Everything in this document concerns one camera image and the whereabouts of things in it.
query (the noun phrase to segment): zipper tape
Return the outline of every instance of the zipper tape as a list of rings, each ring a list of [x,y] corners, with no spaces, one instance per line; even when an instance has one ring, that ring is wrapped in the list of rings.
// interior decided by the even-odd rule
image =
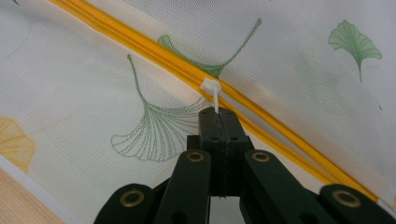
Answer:
[[[113,18],[112,16],[108,15],[104,11],[100,10],[99,8],[91,5],[86,1],[50,1],[55,5],[63,8],[64,10],[68,11],[69,13],[73,14],[80,20],[84,21],[96,31],[107,35],[108,37],[121,43],[125,47],[132,49],[133,51],[148,58],[152,62],[158,64],[165,70],[169,71],[171,74],[184,81],[193,89],[200,92],[203,96],[207,96],[205,92],[200,89],[200,85],[206,77],[212,78],[212,76],[200,70],[198,67],[195,67],[193,64],[176,55],[174,52],[171,52],[154,40],[140,34],[135,29],[127,26],[122,21],[118,21],[117,19]],[[364,193],[366,196],[368,196],[370,199],[377,201],[377,197],[370,190],[368,190],[361,183],[359,183],[357,180],[344,172],[335,163],[328,160],[323,154],[321,154],[309,143],[307,143],[297,133],[289,129],[286,125],[281,123],[278,119],[276,119],[266,110],[261,108],[259,105],[252,102],[241,92],[237,91],[220,79],[218,79],[218,81],[224,93],[233,98],[237,103],[243,105],[246,109],[255,113],[259,118],[266,121],[278,132],[282,133],[289,141],[291,141],[303,153],[305,153],[308,157],[315,161],[320,167],[326,170],[330,175],[320,171],[320,169],[316,167],[316,165],[304,159],[291,149],[286,149],[286,146],[276,141],[275,138],[271,137],[269,134],[265,133],[258,126],[249,121],[242,113],[237,112],[238,118],[242,120],[242,123],[245,125],[245,127],[252,133],[257,134],[257,136],[262,141],[270,144],[272,147],[279,150],[279,152],[285,155],[288,159],[305,168],[308,173],[323,181],[325,184],[341,183],[357,189],[360,192]],[[230,104],[226,103],[224,99],[220,98],[219,103],[232,109],[236,113],[236,110],[232,108]]]

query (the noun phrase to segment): metal rivet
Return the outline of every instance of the metal rivet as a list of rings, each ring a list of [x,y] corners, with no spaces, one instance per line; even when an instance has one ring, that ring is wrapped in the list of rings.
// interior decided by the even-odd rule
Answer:
[[[190,161],[203,161],[204,155],[198,152],[192,152],[187,154],[187,159],[189,159]]]
[[[136,196],[136,199],[128,200],[129,196]],[[120,203],[125,207],[134,207],[142,203],[145,199],[145,194],[139,189],[131,189],[121,195]]]
[[[355,195],[349,193],[348,191],[339,189],[332,193],[334,199],[348,207],[359,207],[361,206],[361,200]]]
[[[270,157],[263,152],[255,152],[255,153],[253,153],[253,155],[251,155],[251,157],[255,161],[269,161],[270,160]]]

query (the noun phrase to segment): green ginkgo leaf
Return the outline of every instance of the green ginkgo leaf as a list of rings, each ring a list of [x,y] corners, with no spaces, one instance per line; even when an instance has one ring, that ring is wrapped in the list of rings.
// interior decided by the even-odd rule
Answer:
[[[299,55],[295,69],[310,98],[327,112],[335,116],[353,114],[347,99],[336,89],[340,76],[329,72],[324,64],[312,50],[306,50]]]
[[[128,134],[114,134],[111,145],[124,157],[141,161],[168,161],[184,150],[188,134],[198,129],[198,113],[209,102],[201,97],[195,104],[178,108],[166,108],[150,103],[139,87],[137,73],[128,55],[134,74],[137,93],[143,102],[143,118]]]
[[[221,71],[224,69],[227,64],[233,61],[233,59],[241,52],[242,48],[248,43],[249,39],[253,36],[253,34],[256,32],[257,28],[262,24],[262,19],[258,19],[256,23],[253,26],[253,29],[251,29],[250,33],[247,35],[245,38],[244,43],[236,50],[236,52],[231,56],[229,60],[227,60],[224,63],[220,64],[205,64],[205,63],[198,63],[193,59],[190,59],[183,53],[181,53],[178,49],[175,48],[175,46],[171,42],[171,38],[169,35],[162,35],[159,39],[158,42],[165,46],[166,48],[172,50],[174,53],[180,55],[190,63],[194,64],[195,66],[199,67],[200,69],[204,70],[207,72],[209,75],[215,78],[219,78]]]
[[[329,44],[334,50],[344,49],[355,59],[359,67],[359,77],[361,79],[361,62],[366,58],[381,59],[382,54],[373,42],[361,34],[354,24],[343,21],[338,24],[329,37]]]

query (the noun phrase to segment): yellow ginkgo leaf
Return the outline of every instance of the yellow ginkgo leaf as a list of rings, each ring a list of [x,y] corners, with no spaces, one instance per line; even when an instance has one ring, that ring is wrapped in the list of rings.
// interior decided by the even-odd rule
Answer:
[[[27,173],[35,154],[35,142],[14,119],[0,118],[0,155]]]

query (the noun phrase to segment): ginkgo leaf print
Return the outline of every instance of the ginkgo leaf print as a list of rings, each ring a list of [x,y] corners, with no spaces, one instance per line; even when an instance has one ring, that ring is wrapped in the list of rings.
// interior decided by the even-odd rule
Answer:
[[[35,154],[35,143],[14,119],[0,118],[0,155],[25,173]]]
[[[339,76],[329,72],[312,50],[299,55],[296,71],[309,96],[333,115],[351,115],[349,102],[336,89]]]
[[[169,35],[162,35],[159,39],[158,42],[162,45],[164,45],[166,48],[172,50],[174,53],[180,55],[190,63],[193,63],[195,66],[199,67],[200,69],[206,71],[209,75],[215,78],[219,78],[221,71],[224,69],[227,64],[233,61],[233,59],[241,52],[242,48],[248,43],[249,39],[253,36],[253,34],[256,32],[257,28],[262,24],[262,19],[258,19],[256,23],[253,26],[253,29],[251,29],[250,33],[247,35],[245,38],[245,41],[242,43],[242,45],[236,50],[236,52],[231,56],[230,59],[228,59],[226,62],[221,63],[221,64],[205,64],[205,63],[198,63],[193,59],[190,59],[183,53],[181,53],[178,49],[175,48],[175,46],[172,44],[170,36]]]
[[[329,44],[334,50],[344,49],[355,59],[359,67],[359,77],[361,79],[361,62],[366,58],[381,59],[382,54],[373,42],[361,34],[355,25],[348,21],[338,24],[329,37]]]
[[[131,59],[137,93],[143,102],[143,118],[128,134],[115,134],[111,145],[124,157],[136,157],[141,161],[168,161],[180,154],[186,145],[188,134],[196,134],[198,113],[209,106],[201,97],[196,103],[178,108],[166,108],[151,104],[139,87],[137,73]]]

